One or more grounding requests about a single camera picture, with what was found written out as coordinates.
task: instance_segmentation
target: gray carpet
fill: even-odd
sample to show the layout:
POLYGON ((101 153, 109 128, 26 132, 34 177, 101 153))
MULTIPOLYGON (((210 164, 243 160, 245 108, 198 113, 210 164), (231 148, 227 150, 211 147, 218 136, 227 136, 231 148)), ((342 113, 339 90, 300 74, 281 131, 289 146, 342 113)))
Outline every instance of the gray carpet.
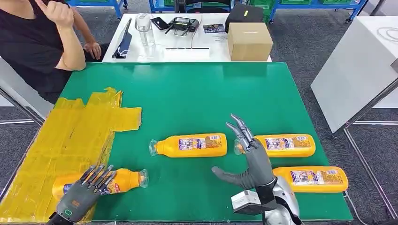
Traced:
MULTIPOLYGON (((149 12, 145 0, 129 1, 130 13, 149 12)), ((118 25, 114 11, 109 8, 79 9, 100 43, 109 43, 118 25)), ((278 10, 274 24, 269 26, 274 40, 273 61, 287 62, 304 104, 313 121, 323 149, 331 165, 345 170, 350 181, 348 192, 361 218, 368 224, 389 218, 384 203, 367 176, 344 134, 331 136, 316 99, 309 86, 339 42, 348 25, 347 10, 278 10)), ((0 117, 16 119, 11 108, 1 108, 0 117)), ((397 110, 372 110, 367 120, 398 120, 397 110)), ((0 190, 4 187, 20 157, 36 132, 36 127, 0 129, 0 190)), ((374 169, 391 203, 398 210, 398 140, 395 128, 352 127, 352 135, 374 169)))

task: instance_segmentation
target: brown box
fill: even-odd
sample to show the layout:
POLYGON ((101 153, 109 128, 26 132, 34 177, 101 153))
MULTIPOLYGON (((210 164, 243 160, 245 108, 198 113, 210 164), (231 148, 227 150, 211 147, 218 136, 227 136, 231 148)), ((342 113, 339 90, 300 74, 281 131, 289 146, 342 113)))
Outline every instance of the brown box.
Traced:
POLYGON ((230 23, 228 48, 231 61, 267 61, 272 44, 265 23, 230 23))

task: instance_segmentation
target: yellow plastic sheet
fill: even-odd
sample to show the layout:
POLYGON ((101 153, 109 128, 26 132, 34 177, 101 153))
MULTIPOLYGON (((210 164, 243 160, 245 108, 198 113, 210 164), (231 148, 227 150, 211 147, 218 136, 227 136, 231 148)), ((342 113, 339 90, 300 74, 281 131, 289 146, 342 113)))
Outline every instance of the yellow plastic sheet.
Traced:
POLYGON ((58 203, 52 195, 56 177, 107 163, 114 132, 141 125, 141 108, 121 108, 121 96, 107 88, 92 93, 87 106, 81 99, 58 99, 1 201, 1 223, 48 221, 58 203))

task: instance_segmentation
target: yellow bottle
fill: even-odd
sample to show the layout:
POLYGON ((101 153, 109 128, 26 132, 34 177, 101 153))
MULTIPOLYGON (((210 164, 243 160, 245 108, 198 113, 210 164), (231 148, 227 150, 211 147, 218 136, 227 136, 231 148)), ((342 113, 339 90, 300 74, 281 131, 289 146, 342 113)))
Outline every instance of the yellow bottle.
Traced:
MULTIPOLYGON (((53 184, 53 196, 56 199, 61 197, 69 190, 73 183, 78 180, 82 174, 75 173, 55 179, 53 184)), ((132 172, 128 169, 118 169, 116 176, 107 185, 101 195, 110 195, 127 192, 136 187, 146 188, 148 186, 148 171, 146 169, 140 172, 132 172)))
MULTIPOLYGON (((315 152, 315 142, 311 135, 257 135, 269 157, 308 157, 315 152)), ((238 139, 235 140, 235 153, 243 152, 238 139)))
POLYGON ((216 157, 227 154, 225 134, 199 134, 171 136, 149 145, 152 156, 157 154, 168 157, 216 157))
POLYGON ((348 179, 336 166, 294 166, 273 170, 284 177, 293 192, 338 193, 347 190, 348 179))

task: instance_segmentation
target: robotic hand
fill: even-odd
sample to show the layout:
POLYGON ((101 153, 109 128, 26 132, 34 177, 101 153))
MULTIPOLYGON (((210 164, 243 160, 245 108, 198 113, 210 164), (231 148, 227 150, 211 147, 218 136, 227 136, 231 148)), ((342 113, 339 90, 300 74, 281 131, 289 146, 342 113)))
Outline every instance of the robotic hand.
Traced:
POLYGON ((231 114, 237 126, 227 123, 236 134, 246 156, 247 169, 241 174, 225 172, 217 166, 213 173, 221 180, 241 186, 245 191, 231 197, 234 212, 263 214, 263 223, 269 225, 300 225, 299 205, 288 182, 272 172, 269 157, 249 128, 239 117, 231 114))
POLYGON ((86 215, 96 203, 101 192, 116 176, 116 171, 111 172, 113 165, 110 165, 97 177, 103 168, 104 165, 100 165, 96 169, 95 166, 90 166, 61 198, 56 212, 50 216, 50 220, 47 222, 48 225, 71 225, 79 222, 86 215))

